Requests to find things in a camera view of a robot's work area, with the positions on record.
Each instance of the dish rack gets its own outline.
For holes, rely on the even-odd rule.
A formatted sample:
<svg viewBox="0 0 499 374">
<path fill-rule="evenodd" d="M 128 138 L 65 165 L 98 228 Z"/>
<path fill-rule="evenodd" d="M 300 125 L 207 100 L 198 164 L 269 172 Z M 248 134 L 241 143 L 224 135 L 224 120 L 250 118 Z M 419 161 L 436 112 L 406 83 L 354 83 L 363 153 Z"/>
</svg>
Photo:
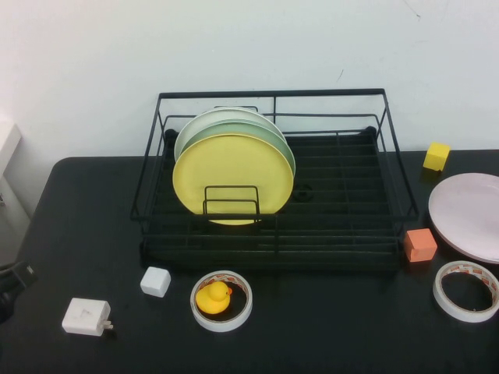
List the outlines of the dish rack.
<svg viewBox="0 0 499 374">
<path fill-rule="evenodd" d="M 209 213 L 205 199 L 193 214 L 177 199 L 178 131 L 220 106 L 251 108 L 285 134 L 296 176 L 279 212 L 261 214 L 255 199 L 255 213 Z M 143 266 L 173 270 L 394 269 L 403 225 L 417 217 L 383 89 L 161 93 L 131 212 Z M 255 223 L 210 221 L 241 219 Z"/>
</svg>

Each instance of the tape roll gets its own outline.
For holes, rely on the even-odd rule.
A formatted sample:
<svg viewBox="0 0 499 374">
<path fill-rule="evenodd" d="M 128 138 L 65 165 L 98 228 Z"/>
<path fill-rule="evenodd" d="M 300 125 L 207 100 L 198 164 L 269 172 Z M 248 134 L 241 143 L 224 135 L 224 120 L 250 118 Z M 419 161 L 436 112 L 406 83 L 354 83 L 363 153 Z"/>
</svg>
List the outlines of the tape roll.
<svg viewBox="0 0 499 374">
<path fill-rule="evenodd" d="M 492 306 L 485 310 L 477 312 L 463 309 L 454 304 L 444 293 L 442 288 L 442 279 L 450 273 L 467 273 L 480 279 L 490 290 L 492 294 Z M 434 282 L 434 296 L 438 305 L 450 316 L 464 322 L 483 322 L 491 318 L 499 309 L 499 298 L 497 296 L 497 287 L 499 282 L 497 278 L 486 268 L 469 261 L 454 261 L 448 263 L 438 270 Z"/>
<path fill-rule="evenodd" d="M 196 305 L 196 293 L 203 287 L 215 282 L 224 281 L 230 282 L 240 287 L 246 294 L 246 304 L 240 314 L 227 321 L 213 321 L 206 318 L 200 313 Z M 253 307 L 253 293 L 250 284 L 239 274 L 228 270 L 214 271 L 199 279 L 190 294 L 190 308 L 193 310 L 194 319 L 206 330 L 214 331 L 215 333 L 226 333 L 241 326 L 250 316 Z"/>
</svg>

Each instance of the rubber duck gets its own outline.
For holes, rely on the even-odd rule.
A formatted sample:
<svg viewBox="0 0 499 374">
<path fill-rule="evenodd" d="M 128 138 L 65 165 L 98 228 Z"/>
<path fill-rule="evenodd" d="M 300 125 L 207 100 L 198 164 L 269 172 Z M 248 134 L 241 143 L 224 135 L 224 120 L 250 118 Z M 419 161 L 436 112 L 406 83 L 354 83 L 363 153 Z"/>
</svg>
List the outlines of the rubber duck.
<svg viewBox="0 0 499 374">
<path fill-rule="evenodd" d="M 207 314 L 222 313 L 231 301 L 232 289 L 224 282 L 214 282 L 196 293 L 196 304 Z"/>
</svg>

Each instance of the plate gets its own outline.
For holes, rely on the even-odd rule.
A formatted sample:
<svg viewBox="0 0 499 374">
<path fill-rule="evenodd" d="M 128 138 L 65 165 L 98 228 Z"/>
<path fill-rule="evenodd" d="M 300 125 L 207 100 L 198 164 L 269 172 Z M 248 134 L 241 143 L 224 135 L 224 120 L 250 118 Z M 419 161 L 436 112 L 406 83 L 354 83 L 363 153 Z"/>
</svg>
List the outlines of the plate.
<svg viewBox="0 0 499 374">
<path fill-rule="evenodd" d="M 260 126 L 272 131 L 275 135 L 286 141 L 281 130 L 279 130 L 274 123 L 266 119 L 263 115 L 259 115 L 255 111 L 237 107 L 215 108 L 193 118 L 180 131 L 175 142 L 175 149 L 173 150 L 175 160 L 177 161 L 179 159 L 180 154 L 182 153 L 182 150 L 185 149 L 185 145 L 189 142 L 189 139 L 196 135 L 199 131 L 211 126 L 215 122 L 224 120 L 234 121 L 239 119 L 255 121 Z"/>
<path fill-rule="evenodd" d="M 499 263 L 499 178 L 460 174 L 443 180 L 430 195 L 431 220 L 442 238 L 479 261 Z"/>
<path fill-rule="evenodd" d="M 258 139 L 262 139 L 266 143 L 271 144 L 281 152 L 286 160 L 291 166 L 293 175 L 296 171 L 295 158 L 293 152 L 289 148 L 289 145 L 275 133 L 270 130 L 261 127 L 258 123 L 253 121 L 219 121 L 215 122 L 212 126 L 199 131 L 195 136 L 190 138 L 189 142 L 186 143 L 184 149 L 189 148 L 196 142 L 213 135 L 221 135 L 224 133 L 240 133 L 255 136 Z"/>
<path fill-rule="evenodd" d="M 191 212 L 203 213 L 206 186 L 249 186 L 258 190 L 261 213 L 275 213 L 288 201 L 293 173 L 278 149 L 262 139 L 239 133 L 204 138 L 183 151 L 173 169 L 173 187 Z M 256 213 L 253 187 L 208 188 L 208 213 Z M 252 224 L 254 220 L 215 220 L 219 224 Z"/>
</svg>

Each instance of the yellow cube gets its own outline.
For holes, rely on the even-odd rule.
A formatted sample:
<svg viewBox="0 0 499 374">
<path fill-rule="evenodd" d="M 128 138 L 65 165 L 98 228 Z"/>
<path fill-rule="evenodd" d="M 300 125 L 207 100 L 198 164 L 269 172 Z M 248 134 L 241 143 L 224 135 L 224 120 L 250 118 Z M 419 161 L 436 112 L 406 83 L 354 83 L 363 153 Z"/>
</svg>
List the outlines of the yellow cube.
<svg viewBox="0 0 499 374">
<path fill-rule="evenodd" d="M 444 170 L 445 161 L 447 161 L 450 151 L 450 146 L 439 143 L 431 143 L 428 152 L 426 152 L 423 167 L 436 171 Z"/>
</svg>

